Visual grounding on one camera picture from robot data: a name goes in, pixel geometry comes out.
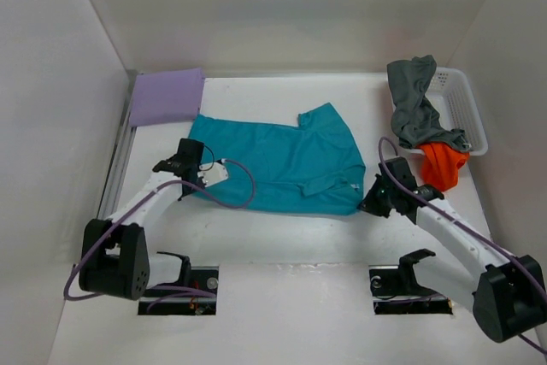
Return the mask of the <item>purple t shirt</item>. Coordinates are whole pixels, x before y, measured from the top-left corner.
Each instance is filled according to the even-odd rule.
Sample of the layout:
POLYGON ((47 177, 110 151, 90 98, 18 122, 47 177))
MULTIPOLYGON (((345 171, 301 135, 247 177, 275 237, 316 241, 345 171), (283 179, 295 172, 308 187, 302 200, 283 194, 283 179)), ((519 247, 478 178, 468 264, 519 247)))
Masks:
POLYGON ((132 91, 129 126, 195 120, 202 105, 204 82, 201 68, 139 74, 132 91))

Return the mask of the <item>teal t shirt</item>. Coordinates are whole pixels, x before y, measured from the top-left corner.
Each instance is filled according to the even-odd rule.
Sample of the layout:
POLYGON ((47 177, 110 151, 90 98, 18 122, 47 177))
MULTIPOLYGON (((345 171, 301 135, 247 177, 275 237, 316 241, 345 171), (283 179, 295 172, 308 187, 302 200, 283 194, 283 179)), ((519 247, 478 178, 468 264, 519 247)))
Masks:
POLYGON ((352 215, 364 196, 365 164, 330 104, 302 113, 295 126, 200 115, 190 138, 226 158, 229 179, 205 197, 261 212, 352 215))

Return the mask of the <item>grey t shirt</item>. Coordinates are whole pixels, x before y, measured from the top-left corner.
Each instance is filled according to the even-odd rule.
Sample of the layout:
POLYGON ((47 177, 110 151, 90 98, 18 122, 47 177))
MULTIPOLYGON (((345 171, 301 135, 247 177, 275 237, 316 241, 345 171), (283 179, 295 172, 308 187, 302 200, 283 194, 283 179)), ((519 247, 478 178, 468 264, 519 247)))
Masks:
POLYGON ((437 62, 431 55, 387 64, 388 86, 395 106, 391 130, 404 149, 416 149, 427 143, 444 143, 453 150, 467 153, 471 150, 471 144, 465 131, 461 128, 443 128, 440 113, 426 97, 436 70, 437 62))

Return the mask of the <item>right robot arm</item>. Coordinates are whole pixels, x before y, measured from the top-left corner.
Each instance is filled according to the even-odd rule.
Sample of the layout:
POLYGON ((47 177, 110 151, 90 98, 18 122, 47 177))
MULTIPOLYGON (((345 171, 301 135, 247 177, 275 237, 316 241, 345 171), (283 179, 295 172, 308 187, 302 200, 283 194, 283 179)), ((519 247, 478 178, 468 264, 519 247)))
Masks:
POLYGON ((406 159, 383 161, 358 209, 389 217, 397 211, 431 234, 458 262, 444 262, 432 250, 401 256, 394 268, 371 270, 375 297, 441 294, 472 313, 482 332, 502 343, 546 322, 542 269, 529 255, 516 257, 468 227, 444 195, 417 185, 406 159))

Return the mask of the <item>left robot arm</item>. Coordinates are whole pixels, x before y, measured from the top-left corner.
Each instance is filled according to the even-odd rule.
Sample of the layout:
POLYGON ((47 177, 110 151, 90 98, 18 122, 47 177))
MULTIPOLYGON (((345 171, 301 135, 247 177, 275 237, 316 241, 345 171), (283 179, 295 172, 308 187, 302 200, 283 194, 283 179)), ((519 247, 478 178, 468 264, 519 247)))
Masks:
POLYGON ((144 188, 106 219, 90 220, 84 230, 80 262, 72 280, 88 294, 138 300, 150 288, 164 285, 176 296, 191 288, 187 256, 151 255, 146 237, 167 208, 203 187, 198 178, 204 144, 183 138, 174 155, 159 161, 144 188))

